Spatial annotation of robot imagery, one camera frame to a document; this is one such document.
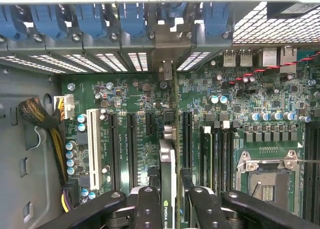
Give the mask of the black RAM slot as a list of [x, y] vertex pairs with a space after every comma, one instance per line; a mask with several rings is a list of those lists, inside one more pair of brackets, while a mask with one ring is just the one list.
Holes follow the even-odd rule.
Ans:
[[230, 122], [228, 120], [224, 120], [222, 122], [222, 169], [223, 169], [223, 179], [222, 179], [222, 191], [227, 190], [228, 186], [228, 130], [230, 128]]
[[221, 155], [221, 134], [219, 129], [214, 130], [214, 189], [218, 194], [220, 192], [220, 155]]
[[314, 222], [320, 225], [320, 128], [315, 130], [314, 156], [317, 162], [314, 164]]
[[230, 129], [228, 131], [228, 189], [232, 190], [234, 188], [234, 132], [237, 130], [234, 128], [233, 123], [231, 123]]
[[[310, 125], [307, 123], [305, 125], [305, 154], [304, 158], [306, 160], [313, 159], [313, 149], [311, 148], [313, 139], [313, 133], [312, 128], [310, 128]], [[313, 172], [313, 166], [311, 162], [305, 162], [304, 163], [304, 211], [303, 215], [304, 218], [311, 222], [312, 219], [312, 172]]]

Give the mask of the long black expansion slot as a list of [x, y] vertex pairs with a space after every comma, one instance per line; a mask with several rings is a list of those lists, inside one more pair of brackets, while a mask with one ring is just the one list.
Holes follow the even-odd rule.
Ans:
[[120, 147], [118, 132], [118, 114], [111, 112], [108, 114], [109, 143], [110, 143], [110, 167], [111, 167], [111, 188], [121, 189], [121, 166], [120, 166]]
[[132, 190], [138, 185], [137, 116], [134, 112], [128, 112], [126, 117], [129, 187]]
[[182, 113], [182, 152], [183, 166], [185, 168], [192, 167], [192, 120], [193, 114], [191, 111]]

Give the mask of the CPU socket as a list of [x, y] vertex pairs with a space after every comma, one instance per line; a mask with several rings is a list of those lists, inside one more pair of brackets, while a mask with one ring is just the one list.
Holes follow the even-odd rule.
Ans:
[[300, 216], [300, 174], [293, 149], [276, 158], [254, 158], [243, 151], [236, 165], [234, 186], [237, 191]]

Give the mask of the white expansion slot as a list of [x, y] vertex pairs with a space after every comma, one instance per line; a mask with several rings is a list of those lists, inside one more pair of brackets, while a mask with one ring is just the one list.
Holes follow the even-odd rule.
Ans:
[[100, 190], [103, 180], [100, 111], [97, 108], [87, 109], [86, 116], [90, 189]]

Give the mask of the short black expansion slot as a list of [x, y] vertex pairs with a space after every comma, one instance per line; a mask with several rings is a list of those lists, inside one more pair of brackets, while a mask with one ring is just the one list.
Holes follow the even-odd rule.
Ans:
[[145, 114], [146, 135], [153, 136], [155, 134], [155, 115], [153, 112]]

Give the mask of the green motherboard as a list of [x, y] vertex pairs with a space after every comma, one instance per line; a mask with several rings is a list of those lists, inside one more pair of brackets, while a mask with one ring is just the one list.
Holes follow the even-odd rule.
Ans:
[[[252, 52], [251, 67], [223, 66], [223, 55], [196, 67], [194, 72], [177, 72], [179, 116], [179, 167], [177, 211], [178, 229], [190, 228], [185, 214], [181, 170], [189, 169], [195, 186], [210, 188], [218, 197], [235, 189], [236, 166], [240, 155], [248, 151], [253, 158], [277, 158], [294, 150], [305, 160], [306, 124], [312, 129], [313, 159], [315, 132], [320, 129], [320, 50], [298, 50], [296, 73], [281, 74], [280, 68], [258, 69], [258, 54]], [[168, 84], [154, 73], [88, 74], [62, 77], [62, 91], [73, 95], [74, 119], [64, 123], [68, 173], [78, 180], [79, 201], [112, 190], [109, 113], [117, 113], [120, 157], [120, 190], [129, 195], [127, 113], [136, 114], [137, 175], [136, 187], [148, 186], [148, 169], [159, 167], [159, 142], [163, 138], [163, 108], [168, 105]], [[87, 110], [99, 109], [101, 172], [100, 190], [90, 189]], [[154, 113], [155, 133], [147, 136], [146, 113]], [[191, 168], [183, 166], [183, 112], [192, 112]], [[233, 189], [229, 189], [229, 136], [227, 150], [227, 188], [223, 191], [222, 123], [236, 129], [233, 137]], [[215, 191], [214, 139], [220, 130], [220, 192]], [[305, 163], [300, 165], [300, 210], [304, 218]], [[312, 221], [315, 212], [315, 163], [312, 163]]]

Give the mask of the white power connector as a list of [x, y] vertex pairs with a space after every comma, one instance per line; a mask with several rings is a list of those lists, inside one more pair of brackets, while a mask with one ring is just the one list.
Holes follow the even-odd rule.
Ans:
[[72, 94], [53, 97], [55, 108], [60, 111], [60, 120], [72, 120], [75, 117], [75, 100]]

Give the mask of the perforated metal slot cover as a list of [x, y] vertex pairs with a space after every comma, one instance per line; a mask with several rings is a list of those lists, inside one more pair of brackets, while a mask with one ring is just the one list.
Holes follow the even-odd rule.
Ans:
[[146, 52], [130, 52], [128, 56], [137, 72], [148, 71], [148, 58]]
[[67, 58], [68, 60], [77, 63], [87, 69], [90, 69], [96, 73], [107, 73], [108, 70], [101, 67], [100, 65], [90, 61], [89, 59], [85, 58], [83, 55], [80, 54], [67, 54], [63, 55], [63, 57]]
[[49, 66], [45, 66], [45, 65], [42, 65], [42, 64], [35, 63], [35, 62], [31, 62], [31, 61], [27, 61], [27, 60], [24, 60], [24, 59], [16, 58], [15, 56], [0, 56], [0, 60], [11, 62], [11, 63], [15, 63], [15, 64], [19, 64], [19, 65], [23, 65], [23, 66], [28, 66], [28, 67], [39, 69], [39, 70], [42, 70], [42, 71], [56, 73], [56, 74], [66, 74], [67, 73], [66, 71], [63, 71], [63, 70], [60, 70], [60, 69], [56, 69], [56, 68], [52, 68], [52, 67], [49, 67]]
[[128, 71], [113, 53], [97, 53], [95, 56], [116, 72]]
[[178, 68], [178, 72], [186, 72], [192, 69], [195, 65], [207, 58], [211, 53], [205, 52], [193, 52]]
[[83, 68], [80, 68], [78, 66], [75, 66], [73, 64], [67, 63], [65, 61], [62, 60], [58, 60], [56, 58], [53, 58], [52, 56], [49, 55], [30, 55], [29, 57], [54, 65], [54, 66], [58, 66], [64, 69], [67, 69], [69, 71], [75, 72], [75, 73], [87, 73], [87, 71]]

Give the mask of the silver USB port block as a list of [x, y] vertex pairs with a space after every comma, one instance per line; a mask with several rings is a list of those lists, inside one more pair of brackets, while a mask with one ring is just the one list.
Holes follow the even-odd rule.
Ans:
[[250, 49], [240, 50], [240, 63], [241, 67], [252, 67], [253, 66], [253, 54]]
[[237, 51], [228, 49], [223, 52], [223, 66], [235, 67], [237, 65]]

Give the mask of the open black PC case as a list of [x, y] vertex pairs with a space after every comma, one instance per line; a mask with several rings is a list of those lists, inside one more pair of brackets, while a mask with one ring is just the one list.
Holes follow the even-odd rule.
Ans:
[[[183, 17], [168, 17], [169, 3], [186, 2]], [[229, 3], [227, 39], [206, 36], [203, 3]], [[122, 30], [119, 4], [143, 3], [146, 33], [131, 37]], [[30, 5], [59, 5], [65, 17], [67, 37], [52, 39], [34, 25]], [[108, 28], [105, 37], [93, 39], [80, 30], [75, 5], [101, 4]], [[14, 5], [22, 14], [27, 39], [12, 40], [0, 35], [0, 57], [19, 59], [59, 69], [58, 74], [0, 60], [0, 229], [37, 229], [65, 214], [62, 187], [69, 179], [65, 120], [54, 105], [54, 96], [65, 96], [62, 78], [74, 75], [151, 74], [155, 26], [180, 22], [190, 24], [190, 47], [179, 59], [176, 69], [194, 52], [210, 55], [188, 70], [223, 56], [225, 50], [250, 49], [257, 54], [261, 69], [262, 52], [267, 48], [293, 47], [320, 51], [320, 0], [0, 0]], [[95, 54], [114, 54], [127, 72], [117, 72]], [[146, 53], [148, 71], [136, 71], [128, 53]], [[94, 72], [63, 55], [82, 55], [108, 70]], [[31, 58], [48, 55], [86, 70], [73, 72]]]

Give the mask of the wide silver port block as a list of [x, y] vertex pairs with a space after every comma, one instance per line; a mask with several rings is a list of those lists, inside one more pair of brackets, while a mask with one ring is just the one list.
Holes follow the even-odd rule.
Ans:
[[262, 66], [276, 66], [280, 60], [280, 48], [265, 48], [262, 50]]

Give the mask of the tall silver ethernet port block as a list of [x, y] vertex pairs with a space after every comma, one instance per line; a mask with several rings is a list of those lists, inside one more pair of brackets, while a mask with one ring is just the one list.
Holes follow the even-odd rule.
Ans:
[[[286, 46], [282, 47], [280, 51], [280, 64], [293, 63], [297, 60], [297, 49], [294, 47]], [[282, 66], [280, 68], [281, 74], [295, 74], [297, 69], [296, 64]]]

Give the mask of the blue slot retention clip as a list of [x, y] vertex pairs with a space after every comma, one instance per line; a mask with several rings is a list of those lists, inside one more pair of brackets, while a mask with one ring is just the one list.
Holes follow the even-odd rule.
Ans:
[[30, 5], [31, 16], [36, 29], [46, 36], [60, 40], [68, 36], [65, 16], [58, 4]]
[[186, 2], [172, 2], [172, 3], [169, 3], [168, 17], [169, 18], [182, 18], [186, 6], [187, 6]]
[[0, 35], [13, 41], [28, 38], [24, 18], [15, 5], [0, 5]]
[[230, 35], [228, 2], [204, 2], [202, 13], [206, 37], [221, 36], [227, 39]]
[[120, 3], [118, 7], [121, 29], [133, 38], [146, 34], [145, 9], [142, 2]]
[[76, 4], [75, 12], [80, 30], [93, 39], [108, 34], [105, 14], [101, 4]]

